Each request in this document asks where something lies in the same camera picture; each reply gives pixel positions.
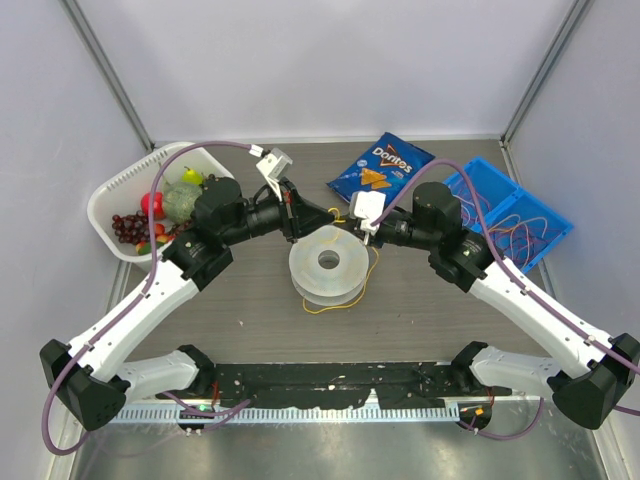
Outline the translucent white spool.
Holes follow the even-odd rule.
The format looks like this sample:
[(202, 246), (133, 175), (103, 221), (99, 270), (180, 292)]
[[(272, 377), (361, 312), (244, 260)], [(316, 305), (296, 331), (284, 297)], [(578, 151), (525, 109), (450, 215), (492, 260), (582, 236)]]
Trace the translucent white spool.
[(334, 307), (354, 300), (363, 290), (369, 253), (356, 236), (334, 225), (298, 240), (289, 252), (294, 288), (315, 305)]

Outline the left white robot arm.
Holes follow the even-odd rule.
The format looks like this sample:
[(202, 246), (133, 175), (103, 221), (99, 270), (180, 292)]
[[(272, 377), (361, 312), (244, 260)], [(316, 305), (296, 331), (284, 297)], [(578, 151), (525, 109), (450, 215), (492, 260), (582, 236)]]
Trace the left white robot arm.
[(52, 339), (41, 348), (49, 388), (87, 431), (102, 428), (140, 397), (166, 390), (205, 397), (214, 365), (193, 346), (144, 362), (141, 373), (125, 361), (170, 313), (231, 264), (233, 245), (274, 231), (294, 243), (333, 220), (287, 179), (262, 200), (244, 198), (233, 178), (205, 181), (189, 227), (154, 260), (137, 290), (83, 334), (67, 343)]

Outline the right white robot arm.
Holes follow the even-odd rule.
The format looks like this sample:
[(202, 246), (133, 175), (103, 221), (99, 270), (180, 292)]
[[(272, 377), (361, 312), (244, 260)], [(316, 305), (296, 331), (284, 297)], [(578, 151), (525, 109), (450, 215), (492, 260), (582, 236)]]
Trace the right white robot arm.
[(492, 306), (547, 352), (535, 357), (483, 342), (453, 360), (451, 380), (465, 395), (484, 386), (550, 400), (577, 425), (596, 430), (634, 382), (639, 342), (589, 325), (532, 283), (482, 235), (464, 226), (459, 199), (438, 182), (420, 184), (409, 212), (382, 211), (384, 194), (359, 192), (350, 215), (365, 239), (426, 250), (445, 281)]

